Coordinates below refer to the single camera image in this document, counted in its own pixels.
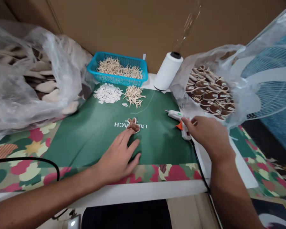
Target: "table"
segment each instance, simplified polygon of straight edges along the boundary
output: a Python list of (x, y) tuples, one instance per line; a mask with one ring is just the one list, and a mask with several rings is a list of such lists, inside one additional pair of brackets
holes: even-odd
[[(142, 87), (155, 90), (153, 86), (155, 76), (155, 74), (149, 74), (148, 81), (145, 82)], [(236, 152), (236, 165), (246, 188), (249, 189), (258, 187), (257, 181), (246, 165), (234, 142), (230, 140), (230, 143)], [(205, 149), (199, 143), (195, 142), (195, 147), (201, 163), (202, 172), (206, 177), (207, 183), (209, 183), (211, 176), (210, 158)], [(206, 191), (207, 189), (202, 180), (107, 185), (97, 192), (87, 195), (86, 197), (74, 202), (69, 207), (80, 208), (167, 199), (195, 195)], [(20, 194), (20, 192), (0, 193), (0, 201), (18, 194)]]

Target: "black power cord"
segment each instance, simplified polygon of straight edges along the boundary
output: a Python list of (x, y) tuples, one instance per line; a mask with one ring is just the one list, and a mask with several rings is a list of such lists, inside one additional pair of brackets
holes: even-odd
[(198, 159), (198, 155), (197, 155), (197, 152), (196, 152), (196, 149), (195, 149), (194, 141), (191, 140), (190, 142), (191, 142), (191, 144), (192, 144), (192, 146), (193, 146), (193, 149), (194, 149), (194, 154), (195, 154), (195, 157), (196, 157), (196, 160), (197, 160), (197, 164), (198, 164), (198, 167), (199, 167), (199, 170), (200, 170), (201, 177), (202, 177), (202, 180), (203, 180), (203, 182), (204, 182), (204, 185), (205, 185), (206, 188), (207, 188), (208, 194), (211, 194), (210, 187), (208, 186), (208, 184), (207, 184), (207, 182), (206, 182), (206, 179), (205, 179), (205, 177), (204, 177), (204, 174), (203, 174), (203, 172), (202, 172), (202, 169), (201, 169), (201, 165), (200, 165), (200, 162), (199, 162), (199, 159)]
[(200, 162), (199, 162), (199, 159), (198, 159), (198, 155), (197, 155), (197, 152), (196, 152), (196, 149), (195, 149), (194, 141), (191, 140), (190, 142), (191, 142), (191, 144), (192, 144), (192, 146), (193, 146), (193, 149), (194, 149), (194, 154), (195, 154), (195, 157), (196, 157), (196, 160), (197, 160), (197, 164), (198, 164), (198, 167), (199, 167), (199, 170), (200, 170), (200, 173), (201, 173), (202, 180), (203, 180), (203, 182), (204, 182), (205, 187), (207, 188), (207, 195), (208, 195), (209, 201), (210, 201), (210, 203), (211, 203), (211, 206), (212, 206), (212, 208), (213, 208), (213, 212), (214, 212), (214, 214), (215, 214), (215, 218), (216, 218), (217, 224), (220, 226), (221, 223), (219, 222), (219, 219), (218, 219), (218, 216), (217, 216), (215, 207), (214, 207), (214, 205), (213, 205), (213, 201), (212, 201), (212, 199), (211, 199), (211, 196), (212, 196), (212, 195), (211, 195), (211, 190), (210, 190), (210, 187), (208, 186), (207, 181), (206, 181), (206, 179), (205, 179), (205, 177), (204, 177), (204, 174), (203, 174), (203, 172), (202, 172), (201, 165), (200, 165)]
[[(40, 158), (40, 157), (13, 157), (13, 158), (2, 158), (0, 159), (0, 163), (3, 162), (10, 162), (10, 161), (21, 161), (21, 160), (35, 160), (35, 161), (42, 161), (42, 162), (47, 162), (51, 165), (54, 166), (54, 168), (56, 169), (56, 173), (57, 173), (57, 178), (56, 180), (59, 181), (60, 179), (60, 171), (59, 168), (57, 166), (57, 164), (55, 164), (54, 162), (48, 160), (48, 159), (44, 159), (44, 158)], [(61, 217), (68, 209), (64, 210), (59, 216), (53, 216), (52, 219), (58, 219), (59, 217)]]

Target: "blue plastic basket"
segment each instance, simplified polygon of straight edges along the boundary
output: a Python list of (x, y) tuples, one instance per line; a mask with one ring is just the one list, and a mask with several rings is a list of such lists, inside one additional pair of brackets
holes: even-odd
[[(118, 59), (120, 61), (120, 64), (123, 67), (126, 67), (127, 65), (131, 68), (132, 66), (139, 67), (142, 70), (142, 79), (133, 79), (129, 77), (123, 77), (123, 76), (117, 76), (117, 75), (111, 75), (111, 74), (105, 74), (97, 72), (97, 68), (99, 67), (99, 62), (107, 59), (108, 57)], [(143, 82), (145, 82), (148, 79), (148, 72), (147, 72), (147, 64), (145, 60), (128, 57), (128, 56), (122, 56), (117, 55), (109, 52), (97, 52), (89, 65), (87, 66), (88, 72), (90, 72), (97, 81), (99, 82), (105, 82), (105, 83), (113, 83), (113, 84), (120, 84), (125, 86), (138, 86), (140, 87)]]

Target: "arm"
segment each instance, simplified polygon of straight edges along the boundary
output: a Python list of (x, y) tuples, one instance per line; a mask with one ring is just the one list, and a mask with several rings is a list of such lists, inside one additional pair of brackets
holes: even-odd
[(183, 118), (182, 121), (210, 156), (211, 194), (225, 228), (262, 229), (263, 225), (238, 173), (236, 154), (230, 146), (226, 127), (214, 118), (202, 116), (196, 116), (192, 121)]
[(127, 148), (132, 134), (132, 129), (120, 133), (100, 161), (85, 171), (0, 202), (0, 228), (35, 229), (74, 201), (130, 174), (141, 155), (128, 164), (140, 142)]

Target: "white thread spool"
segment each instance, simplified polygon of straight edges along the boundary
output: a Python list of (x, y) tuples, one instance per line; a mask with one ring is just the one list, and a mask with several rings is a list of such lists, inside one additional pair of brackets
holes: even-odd
[(153, 84), (155, 88), (160, 91), (167, 90), (182, 62), (183, 58), (179, 53), (167, 53), (155, 78)]

